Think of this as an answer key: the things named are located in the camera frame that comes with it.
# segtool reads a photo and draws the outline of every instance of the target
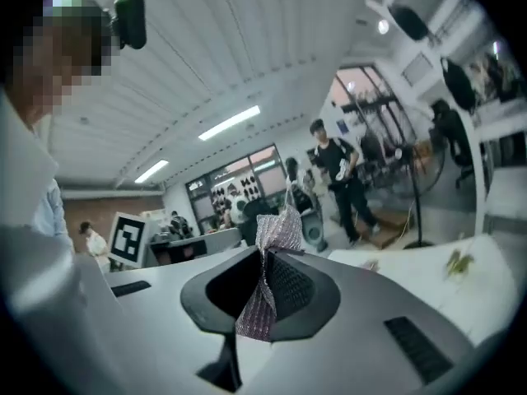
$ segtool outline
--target brown wall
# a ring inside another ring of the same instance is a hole
[[[164,208],[161,196],[66,200],[63,203],[64,218],[76,253],[86,251],[86,238],[78,232],[81,222],[91,222],[93,229],[108,240],[116,212],[138,215]]]

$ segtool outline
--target black chair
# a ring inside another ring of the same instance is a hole
[[[436,130],[448,141],[450,156],[461,168],[461,173],[455,180],[455,188],[459,188],[462,181],[474,174],[467,133],[458,112],[451,109],[446,101],[438,100],[431,105],[431,108],[434,111],[433,123]]]

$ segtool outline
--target desk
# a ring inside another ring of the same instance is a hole
[[[150,243],[150,248],[156,256],[161,253],[168,253],[171,258],[171,263],[179,263],[198,256],[220,253],[224,250],[233,249],[238,247],[240,242],[240,231],[236,228],[230,228],[229,230],[200,235],[191,239]],[[190,257],[185,257],[183,250],[188,246],[192,246],[194,252]]]
[[[467,276],[447,278],[445,265],[455,249],[471,253],[475,262]],[[520,302],[511,270],[490,235],[413,250],[335,250],[328,259],[351,266],[377,259],[379,274],[441,312],[474,345],[506,328]]]

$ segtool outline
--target wall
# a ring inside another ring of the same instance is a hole
[[[316,145],[315,138],[311,136],[309,124],[303,125],[297,130],[279,136],[274,144],[282,163],[290,156],[296,158],[302,168],[310,168],[307,151]]]
[[[78,233],[81,222],[91,222],[94,230],[108,240],[116,212],[139,215],[143,211],[163,208],[161,196],[65,200],[63,204],[64,218],[76,253],[86,251],[86,238]]]
[[[199,234],[198,222],[192,211],[189,195],[187,194],[184,183],[174,184],[166,190],[166,193],[163,195],[163,205],[169,212],[177,211],[178,215],[184,217],[189,222],[189,225],[194,228],[194,235]]]

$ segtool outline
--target fluorescent light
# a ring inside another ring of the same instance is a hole
[[[258,167],[255,167],[254,171],[264,170],[267,167],[270,167],[271,165],[275,165],[275,164],[276,164],[276,161],[272,160],[272,161],[266,162],[265,164],[259,165]]]
[[[250,119],[251,117],[254,117],[255,115],[260,114],[260,108],[255,105],[254,107],[251,107],[247,109],[246,111],[242,111],[241,113],[237,115],[233,115],[231,118],[228,118],[222,123],[219,123],[217,126],[214,126],[210,130],[207,130],[205,133],[202,133],[199,135],[199,138],[202,141],[206,141],[207,139],[210,139],[213,136],[216,136],[218,133],[223,132],[224,130],[231,128],[235,124],[241,123],[246,119]]]
[[[218,187],[218,186],[221,186],[222,184],[225,184],[225,183],[229,183],[230,181],[234,180],[236,177],[231,177],[230,179],[227,179],[227,180],[224,180],[218,184],[214,184],[214,187]]]
[[[384,35],[389,31],[389,23],[386,19],[381,19],[377,25],[377,30],[379,34]]]
[[[157,171],[162,169],[165,165],[168,164],[167,160],[161,160],[152,167],[150,167],[146,172],[142,173],[137,180],[135,180],[135,183],[142,183],[148,179],[151,175],[155,174]]]

